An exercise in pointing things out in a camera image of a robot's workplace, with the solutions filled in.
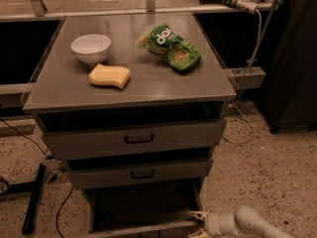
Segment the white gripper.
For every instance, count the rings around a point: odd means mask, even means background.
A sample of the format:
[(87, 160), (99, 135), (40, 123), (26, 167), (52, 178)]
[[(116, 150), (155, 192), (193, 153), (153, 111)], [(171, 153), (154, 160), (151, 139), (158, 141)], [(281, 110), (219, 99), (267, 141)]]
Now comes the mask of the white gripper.
[(204, 221), (205, 231), (200, 228), (196, 232), (189, 234), (188, 238), (211, 238), (231, 236), (233, 234), (234, 216), (231, 213), (207, 213), (205, 211), (191, 211), (190, 215)]

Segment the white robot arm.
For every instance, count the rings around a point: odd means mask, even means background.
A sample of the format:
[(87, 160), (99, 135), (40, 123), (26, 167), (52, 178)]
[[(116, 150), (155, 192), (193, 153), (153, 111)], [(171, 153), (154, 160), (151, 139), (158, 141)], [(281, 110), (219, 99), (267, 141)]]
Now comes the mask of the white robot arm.
[(271, 225), (251, 207), (243, 205), (234, 212), (191, 211), (190, 215), (204, 225), (188, 238), (294, 238)]

